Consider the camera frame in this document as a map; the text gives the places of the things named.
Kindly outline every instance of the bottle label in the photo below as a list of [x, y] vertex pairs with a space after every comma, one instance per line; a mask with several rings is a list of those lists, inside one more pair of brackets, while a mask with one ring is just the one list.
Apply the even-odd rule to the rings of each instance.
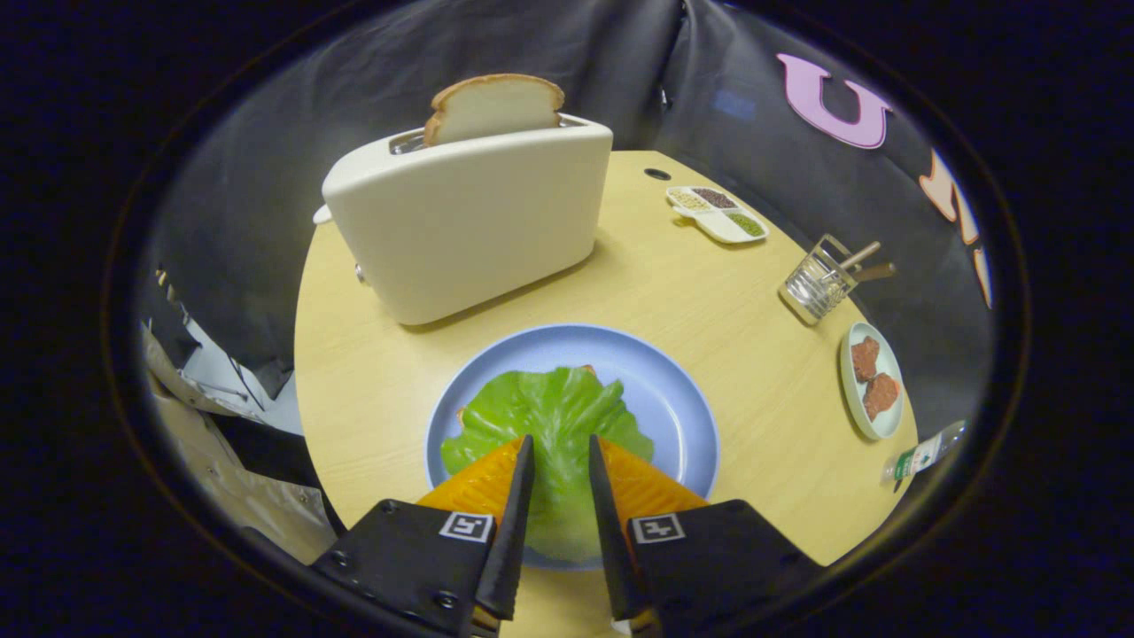
[[909, 452], [898, 457], [897, 467], [894, 468], [894, 480], [904, 479], [911, 475], [924, 470], [937, 461], [937, 453], [941, 450], [941, 435], [922, 443]]

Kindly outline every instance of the bottle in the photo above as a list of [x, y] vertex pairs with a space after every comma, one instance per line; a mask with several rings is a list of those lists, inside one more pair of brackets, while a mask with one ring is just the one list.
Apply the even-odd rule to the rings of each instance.
[[882, 483], [902, 480], [932, 466], [948, 451], [957, 446], [966, 427], [968, 427], [968, 422], [962, 419], [938, 433], [937, 436], [917, 444], [916, 448], [906, 450], [897, 457], [890, 457], [890, 460], [882, 468]]

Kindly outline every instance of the table surface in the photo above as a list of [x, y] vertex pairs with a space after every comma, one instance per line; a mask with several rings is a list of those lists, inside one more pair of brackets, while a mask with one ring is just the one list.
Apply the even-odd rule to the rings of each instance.
[[[355, 278], [335, 223], [316, 227], [296, 316], [296, 388], [312, 462], [347, 527], [382, 499], [429, 492], [430, 415], [472, 357], [519, 331], [585, 323], [650, 342], [701, 388], [721, 439], [710, 501], [747, 501], [823, 565], [878, 528], [908, 485], [881, 485], [882, 465], [916, 444], [916, 428], [906, 393], [894, 437], [871, 442], [853, 424], [838, 344], [862, 312], [847, 299], [805, 327], [777, 295], [805, 249], [767, 219], [764, 241], [710, 239], [669, 207], [666, 188], [679, 185], [719, 188], [654, 151], [611, 153], [587, 260], [423, 327], [397, 324]], [[601, 571], [525, 567], [505, 630], [607, 636], [609, 613]]]

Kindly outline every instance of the green lettuce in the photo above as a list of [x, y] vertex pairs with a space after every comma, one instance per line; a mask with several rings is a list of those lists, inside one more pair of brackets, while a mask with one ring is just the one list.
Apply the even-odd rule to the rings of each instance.
[[585, 368], [505, 373], [465, 408], [460, 435], [441, 443], [445, 469], [455, 475], [505, 443], [532, 435], [535, 484], [526, 544], [551, 559], [593, 559], [600, 550], [587, 473], [591, 435], [653, 459], [653, 442], [638, 432], [621, 397], [621, 382], [603, 388]]

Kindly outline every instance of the white toaster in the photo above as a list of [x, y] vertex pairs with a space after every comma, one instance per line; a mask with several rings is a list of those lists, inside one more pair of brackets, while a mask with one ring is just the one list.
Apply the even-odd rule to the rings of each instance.
[[434, 322], [591, 253], [613, 136], [561, 119], [430, 147], [418, 128], [331, 167], [324, 207], [397, 322]]

